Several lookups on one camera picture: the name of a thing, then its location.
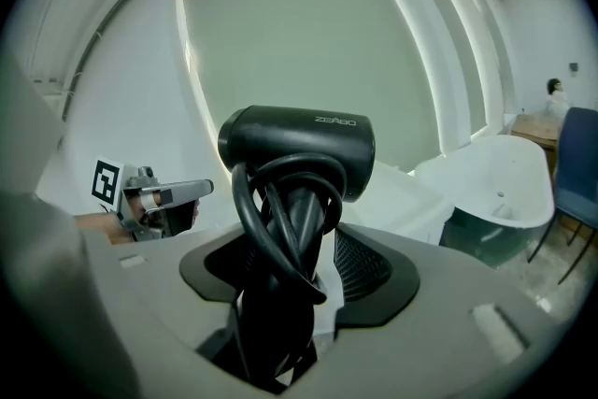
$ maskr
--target blue chair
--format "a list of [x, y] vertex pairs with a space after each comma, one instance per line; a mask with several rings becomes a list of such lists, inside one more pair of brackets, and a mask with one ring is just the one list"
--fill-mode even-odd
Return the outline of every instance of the blue chair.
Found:
[[554, 190], [555, 211], [547, 230], [527, 262], [530, 263], [548, 236], [559, 213], [579, 221], [569, 246], [582, 224], [592, 229], [591, 237], [569, 270], [559, 280], [561, 284], [577, 266], [590, 247], [598, 229], [598, 111], [570, 108], [559, 137], [559, 162]]

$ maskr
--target black cable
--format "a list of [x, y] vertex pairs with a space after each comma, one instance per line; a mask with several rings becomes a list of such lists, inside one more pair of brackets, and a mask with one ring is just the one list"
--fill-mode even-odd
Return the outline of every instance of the black cable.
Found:
[[[316, 153], [296, 153], [265, 164], [255, 171], [251, 179], [248, 178], [246, 164], [237, 164], [233, 168], [233, 198], [245, 233], [281, 284], [288, 285], [312, 304], [319, 305], [326, 300], [326, 295], [307, 277], [296, 232], [278, 194], [278, 189], [284, 187], [288, 191], [294, 185], [308, 186], [320, 198], [326, 199], [323, 232], [332, 231], [340, 221], [342, 198], [347, 190], [347, 173], [339, 161]], [[261, 194], [262, 212], [253, 203], [252, 195], [256, 190], [265, 192], [265, 195]], [[275, 220], [286, 254], [265, 227], [270, 217]]]

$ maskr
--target window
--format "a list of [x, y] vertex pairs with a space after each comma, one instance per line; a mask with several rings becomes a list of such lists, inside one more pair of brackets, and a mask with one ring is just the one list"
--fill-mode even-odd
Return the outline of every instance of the window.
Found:
[[469, 120], [471, 133], [473, 134], [486, 126], [484, 96], [477, 70], [476, 58], [474, 57], [469, 38], [453, 2], [451, 0], [434, 0], [434, 2], [448, 27], [455, 49], [457, 50], [457, 55], [459, 56], [465, 80], [465, 89], [467, 90]]
[[410, 171], [440, 153], [434, 103], [393, 0], [184, 0], [217, 129], [250, 105], [366, 115], [377, 159]]

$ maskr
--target white cloth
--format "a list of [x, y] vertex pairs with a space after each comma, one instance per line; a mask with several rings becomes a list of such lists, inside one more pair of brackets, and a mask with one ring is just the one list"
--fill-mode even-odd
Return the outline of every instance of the white cloth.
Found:
[[569, 108], [571, 103], [564, 92], [555, 91], [548, 97], [546, 112], [550, 117], [563, 121]]

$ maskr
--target white wall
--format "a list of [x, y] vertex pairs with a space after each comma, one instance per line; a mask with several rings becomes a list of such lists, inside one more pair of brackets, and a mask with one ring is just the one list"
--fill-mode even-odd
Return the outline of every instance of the white wall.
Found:
[[[577, 107], [598, 107], [598, 30], [585, 0], [501, 0], [519, 55], [526, 113], [546, 105], [546, 82], [559, 78]], [[579, 63], [573, 77], [569, 64]]]
[[211, 178], [215, 192], [201, 200], [196, 228], [235, 222], [230, 184], [193, 103], [179, 45], [175, 0], [121, 6], [84, 65], [40, 197], [71, 214], [101, 211], [91, 185], [95, 159], [105, 156], [148, 164], [162, 183]]
[[63, 129], [0, 42], [0, 192], [34, 192]]
[[62, 89], [78, 40], [105, 1], [17, 0], [2, 36], [26, 77], [44, 83], [52, 78], [56, 83], [50, 87]]

